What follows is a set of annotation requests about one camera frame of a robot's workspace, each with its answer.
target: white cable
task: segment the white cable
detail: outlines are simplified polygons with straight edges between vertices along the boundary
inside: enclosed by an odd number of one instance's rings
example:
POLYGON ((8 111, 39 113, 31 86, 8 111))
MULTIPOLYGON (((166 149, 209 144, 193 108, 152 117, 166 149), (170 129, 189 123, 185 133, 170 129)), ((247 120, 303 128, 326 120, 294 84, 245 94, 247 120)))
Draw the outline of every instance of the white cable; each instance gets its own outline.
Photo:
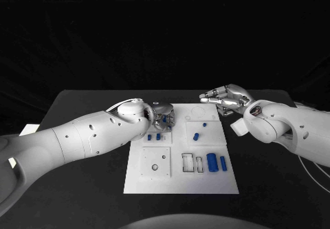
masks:
POLYGON ((317 180, 316 180, 314 177, 312 176, 312 174, 310 174, 310 172, 309 172, 306 166, 304 166, 304 170, 306 170, 306 172, 309 173, 309 175, 310 175, 312 179, 314 180, 314 182, 316 182, 316 183, 320 185, 320 187, 330 193, 330 191, 322 186, 322 184, 317 182, 317 180))
POLYGON ((123 103, 126 103, 126 102, 129 102, 129 101, 133 101, 133 100, 136 100, 136 99, 129 99, 129 100, 126 100, 126 101, 123 101, 123 102, 114 104, 106 111, 107 111, 107 112, 111 111, 118 105, 121 105, 123 103))
POLYGON ((327 172, 322 169, 322 167, 319 166, 319 164, 314 162, 316 167, 322 170, 322 172, 327 175, 327 177, 330 178, 330 175, 327 174, 327 172))

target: table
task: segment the table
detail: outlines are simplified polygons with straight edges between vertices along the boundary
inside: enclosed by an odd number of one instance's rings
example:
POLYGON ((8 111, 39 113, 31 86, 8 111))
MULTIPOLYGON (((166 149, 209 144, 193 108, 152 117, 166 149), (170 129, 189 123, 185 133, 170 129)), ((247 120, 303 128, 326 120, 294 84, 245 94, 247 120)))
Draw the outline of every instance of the table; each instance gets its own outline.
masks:
MULTIPOLYGON (((61 92, 39 131, 106 110, 117 102, 199 103, 206 90, 61 92)), ((296 107, 281 90, 248 90, 255 99, 296 107)), ((270 228, 330 228, 330 195, 310 179, 297 155, 251 134, 238 137, 221 116, 240 195, 124 194, 130 143, 46 173, 0 218, 0 228, 114 229, 142 219, 202 213, 244 219, 270 228)))

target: blue block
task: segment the blue block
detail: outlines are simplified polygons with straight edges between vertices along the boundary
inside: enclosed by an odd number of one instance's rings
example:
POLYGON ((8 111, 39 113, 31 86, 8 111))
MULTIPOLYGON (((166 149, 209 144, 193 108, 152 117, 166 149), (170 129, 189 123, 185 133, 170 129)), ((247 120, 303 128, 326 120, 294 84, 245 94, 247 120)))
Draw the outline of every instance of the blue block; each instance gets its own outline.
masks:
POLYGON ((224 156, 221 156, 221 161, 222 161, 222 171, 227 171, 225 157, 224 156))
POLYGON ((198 137, 199 137, 199 133, 195 133, 195 141, 198 140, 198 137))
POLYGON ((218 172, 219 168, 218 168, 218 162, 216 162, 216 155, 214 153, 206 154, 206 158, 208 158, 208 165, 209 165, 209 171, 218 172))

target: black backdrop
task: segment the black backdrop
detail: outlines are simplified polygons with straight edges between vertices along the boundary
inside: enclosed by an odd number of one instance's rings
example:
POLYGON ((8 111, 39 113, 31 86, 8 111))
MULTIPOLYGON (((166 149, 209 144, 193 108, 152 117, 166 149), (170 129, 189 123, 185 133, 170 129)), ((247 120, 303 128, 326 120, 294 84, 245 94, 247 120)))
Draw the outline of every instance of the black backdrop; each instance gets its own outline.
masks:
POLYGON ((49 2, 61 1, 0 6, 2 134, 41 123, 65 89, 234 83, 327 109, 329 10, 317 2, 49 2))

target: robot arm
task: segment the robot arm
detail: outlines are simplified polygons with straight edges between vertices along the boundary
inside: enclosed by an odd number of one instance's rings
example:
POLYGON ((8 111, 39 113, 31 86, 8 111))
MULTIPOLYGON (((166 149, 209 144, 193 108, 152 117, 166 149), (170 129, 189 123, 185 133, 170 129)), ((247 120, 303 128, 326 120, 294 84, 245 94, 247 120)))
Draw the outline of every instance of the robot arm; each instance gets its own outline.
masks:
POLYGON ((142 99, 131 99, 48 130, 0 138, 0 216, 46 172, 139 140, 152 125, 163 130, 175 125, 173 105, 149 105, 142 99), (19 177, 9 164, 12 157, 19 177))
POLYGON ((250 132, 264 143, 281 144, 291 153, 330 167, 329 113, 267 100, 255 101, 248 92, 234 84, 206 92, 199 98, 201 102, 216 104, 222 116, 234 112, 242 114, 242 118, 231 125, 238 136, 250 132), (228 105, 228 101, 237 103, 237 108, 232 104, 228 105))

